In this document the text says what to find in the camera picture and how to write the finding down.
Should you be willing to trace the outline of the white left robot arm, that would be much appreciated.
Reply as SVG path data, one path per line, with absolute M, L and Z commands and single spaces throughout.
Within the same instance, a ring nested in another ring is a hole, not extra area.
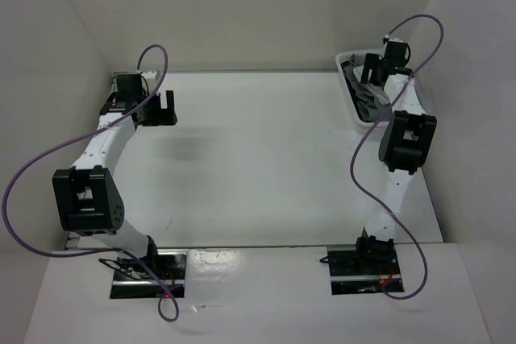
M 81 237 L 93 237 L 119 252 L 123 266 L 142 279 L 160 271 L 153 239 L 126 218 L 126 208 L 114 181 L 114 170 L 125 146 L 140 126 L 174 126 L 174 94 L 161 95 L 159 71 L 120 73 L 114 91 L 99 113 L 99 134 L 68 169 L 59 169 L 52 187 L 60 224 Z

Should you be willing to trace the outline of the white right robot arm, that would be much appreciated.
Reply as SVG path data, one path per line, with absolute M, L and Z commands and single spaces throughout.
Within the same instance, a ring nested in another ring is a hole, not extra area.
M 388 125 L 380 141 L 378 158 L 388 173 L 380 209 L 367 221 L 357 239 L 353 264 L 363 274 L 383 273 L 393 264 L 394 240 L 408 184 L 427 159 L 437 120 L 422 108 L 412 71 L 407 68 L 408 43 L 386 36 L 381 54 L 365 56 L 356 74 L 367 86 L 378 86 L 391 104 Z

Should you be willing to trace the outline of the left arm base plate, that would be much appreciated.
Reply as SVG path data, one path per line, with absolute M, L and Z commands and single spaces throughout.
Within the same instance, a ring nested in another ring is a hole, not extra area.
M 113 272 L 110 299 L 153 299 L 164 295 L 156 278 L 165 285 L 175 298 L 185 296 L 187 251 L 158 250 L 154 265 L 154 276 L 145 271 L 139 263 L 130 259 L 99 259 L 100 263 Z

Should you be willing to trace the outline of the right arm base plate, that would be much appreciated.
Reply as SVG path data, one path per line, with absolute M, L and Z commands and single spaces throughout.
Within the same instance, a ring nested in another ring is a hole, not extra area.
M 319 262 L 328 268 L 332 296 L 405 291 L 396 252 L 385 263 L 373 263 L 359 260 L 350 247 L 331 248 Z

